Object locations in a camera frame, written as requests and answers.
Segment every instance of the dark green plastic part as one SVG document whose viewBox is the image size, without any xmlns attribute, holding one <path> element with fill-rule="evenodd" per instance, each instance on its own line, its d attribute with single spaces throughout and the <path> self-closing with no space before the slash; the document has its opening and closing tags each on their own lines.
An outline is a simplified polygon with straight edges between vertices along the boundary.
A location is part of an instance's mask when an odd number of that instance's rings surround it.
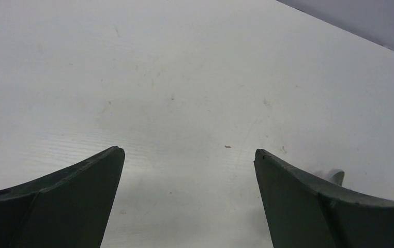
<svg viewBox="0 0 394 248">
<path fill-rule="evenodd" d="M 257 150 L 274 248 L 394 248 L 394 201 L 351 191 Z"/>
<path fill-rule="evenodd" d="M 111 147 L 0 190 L 0 247 L 100 247 L 124 158 Z"/>
</svg>

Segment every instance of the white board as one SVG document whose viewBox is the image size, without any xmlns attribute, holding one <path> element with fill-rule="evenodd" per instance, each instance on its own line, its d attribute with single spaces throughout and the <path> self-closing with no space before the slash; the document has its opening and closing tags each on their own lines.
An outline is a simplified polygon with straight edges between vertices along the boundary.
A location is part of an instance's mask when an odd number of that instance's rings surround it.
<svg viewBox="0 0 394 248">
<path fill-rule="evenodd" d="M 394 52 L 268 0 L 0 1 L 0 189 L 112 145 L 102 247 L 271 247 L 257 148 L 394 199 Z"/>
</svg>

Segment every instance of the scuff mark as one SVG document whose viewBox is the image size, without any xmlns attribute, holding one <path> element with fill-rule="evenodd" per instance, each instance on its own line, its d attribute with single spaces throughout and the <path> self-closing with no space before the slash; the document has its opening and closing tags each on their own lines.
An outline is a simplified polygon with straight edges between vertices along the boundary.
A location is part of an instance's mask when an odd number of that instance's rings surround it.
<svg viewBox="0 0 394 248">
<path fill-rule="evenodd" d="M 249 130 L 247 131 L 246 137 L 244 137 L 243 142 L 241 142 L 241 147 L 240 147 L 240 150 L 239 150 L 239 155 L 238 155 L 237 161 L 235 162 L 235 167 L 238 167 L 239 159 L 241 158 L 241 154 L 243 153 L 244 143 L 246 142 L 247 137 L 249 137 L 250 131 L 255 126 L 255 124 L 258 122 L 258 119 L 260 118 L 260 116 L 261 116 L 261 112 L 258 114 L 258 116 L 256 117 L 255 121 L 252 123 L 252 125 L 249 128 Z"/>
<path fill-rule="evenodd" d="M 45 47 L 43 46 L 43 44 L 41 42 L 37 43 L 37 51 L 40 54 L 43 54 L 45 52 Z"/>
<path fill-rule="evenodd" d="M 284 155 L 285 155 L 285 154 L 287 154 L 287 151 L 285 150 L 285 147 L 284 147 L 284 146 L 282 146 L 282 148 L 281 148 L 281 149 L 279 149 L 279 151 L 283 152 L 283 153 L 284 153 Z"/>
<path fill-rule="evenodd" d="M 106 104 L 102 110 L 100 111 L 100 114 L 104 114 L 104 112 L 106 112 L 107 108 L 109 107 L 109 105 L 112 104 L 112 101 L 108 101 L 108 104 Z"/>
<path fill-rule="evenodd" d="M 119 35 L 119 31 L 118 31 L 118 28 L 115 26 L 115 31 L 116 31 L 116 34 L 118 35 L 118 38 L 121 38 L 121 35 Z"/>
<path fill-rule="evenodd" d="M 265 99 L 265 98 L 264 98 L 264 100 L 263 100 L 263 104 L 264 104 L 265 106 L 267 106 L 267 107 L 271 107 L 270 101 L 267 101 L 267 99 Z"/>
</svg>

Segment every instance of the white surface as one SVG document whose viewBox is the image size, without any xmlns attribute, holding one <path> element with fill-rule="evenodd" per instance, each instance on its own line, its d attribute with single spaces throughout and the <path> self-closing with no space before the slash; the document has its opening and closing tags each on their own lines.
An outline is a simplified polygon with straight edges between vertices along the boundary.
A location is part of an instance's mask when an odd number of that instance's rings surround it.
<svg viewBox="0 0 394 248">
<path fill-rule="evenodd" d="M 394 50 L 394 0 L 278 0 Z"/>
<path fill-rule="evenodd" d="M 269 0 L 0 1 L 0 189 L 112 145 L 102 247 L 271 247 L 256 148 L 394 199 L 394 52 Z"/>
</svg>

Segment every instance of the gray wall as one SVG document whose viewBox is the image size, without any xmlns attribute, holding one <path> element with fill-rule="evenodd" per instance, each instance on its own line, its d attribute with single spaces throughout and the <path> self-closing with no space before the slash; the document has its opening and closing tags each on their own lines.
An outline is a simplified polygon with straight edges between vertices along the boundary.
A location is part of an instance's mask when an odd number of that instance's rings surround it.
<svg viewBox="0 0 394 248">
<path fill-rule="evenodd" d="M 278 0 L 394 50 L 394 0 Z"/>
</svg>

